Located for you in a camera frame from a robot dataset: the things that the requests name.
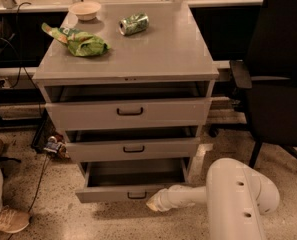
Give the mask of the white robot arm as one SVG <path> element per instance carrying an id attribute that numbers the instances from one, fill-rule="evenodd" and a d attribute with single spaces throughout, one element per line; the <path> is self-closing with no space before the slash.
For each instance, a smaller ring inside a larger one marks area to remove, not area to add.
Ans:
<path id="1" fill-rule="evenodd" d="M 205 204 L 211 240 L 267 240 L 261 217 L 274 212 L 280 194 L 265 175 L 231 158 L 216 160 L 201 187 L 173 185 L 155 193 L 147 206 L 166 212 Z"/>

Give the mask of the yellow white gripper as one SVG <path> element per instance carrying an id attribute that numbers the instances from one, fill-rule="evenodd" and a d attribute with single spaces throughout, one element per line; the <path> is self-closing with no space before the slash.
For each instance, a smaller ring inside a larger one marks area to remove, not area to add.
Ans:
<path id="1" fill-rule="evenodd" d="M 149 209 L 155 212 L 161 211 L 160 197 L 158 195 L 153 195 L 147 202 L 146 205 Z"/>

